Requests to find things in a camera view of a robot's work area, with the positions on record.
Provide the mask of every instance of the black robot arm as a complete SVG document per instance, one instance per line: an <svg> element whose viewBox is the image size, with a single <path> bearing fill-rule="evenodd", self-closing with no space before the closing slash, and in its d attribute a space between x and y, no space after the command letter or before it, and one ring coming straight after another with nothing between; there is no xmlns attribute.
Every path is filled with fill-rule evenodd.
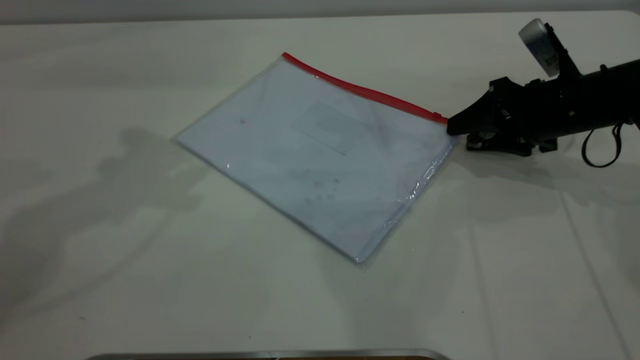
<svg viewBox="0 0 640 360"><path fill-rule="evenodd" d="M560 136L614 126L619 155L622 125L640 127L640 60L582 75L549 24L535 19L520 37L547 74L558 77L525 86L508 78L491 81L480 100L449 119L447 132L468 134L470 151L529 156L535 146L556 150ZM613 163L592 164L586 141L582 153L594 167Z"/></svg>

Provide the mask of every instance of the red zipper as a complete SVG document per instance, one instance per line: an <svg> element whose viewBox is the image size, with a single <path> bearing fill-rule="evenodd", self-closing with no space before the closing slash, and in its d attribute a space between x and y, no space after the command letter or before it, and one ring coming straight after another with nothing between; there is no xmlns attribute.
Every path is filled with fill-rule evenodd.
<svg viewBox="0 0 640 360"><path fill-rule="evenodd" d="M328 83L331 83L339 88L343 88L348 92L351 92L352 94L356 94L358 96L364 97L365 99L368 100L372 100L372 101L376 101L379 102L381 104L387 105L387 106L391 106L392 108L404 111L406 113L418 116L418 117L422 117L425 118L427 120L431 120L431 121L435 121L435 122L439 122L441 124L446 124L447 123L447 118L443 117L442 115L440 115L439 113L432 113L431 111L421 108L420 106L414 105L410 102L406 102L404 100L400 100L397 97L393 97L391 95L387 95L387 94L383 94L381 92L377 92L375 90L371 90L368 88L363 88L362 86L358 86L358 85L354 85L351 83L348 83L346 81L340 80L340 79L336 79L331 75L325 74L324 72L321 72L320 70L314 69L311 66L303 63L302 61L294 58L293 56L291 56L290 54L284 53L282 54L282 57L287 60L291 65L295 65L296 67L299 67L300 69L315 75L319 78L321 78L322 80L327 81Z"/></svg>

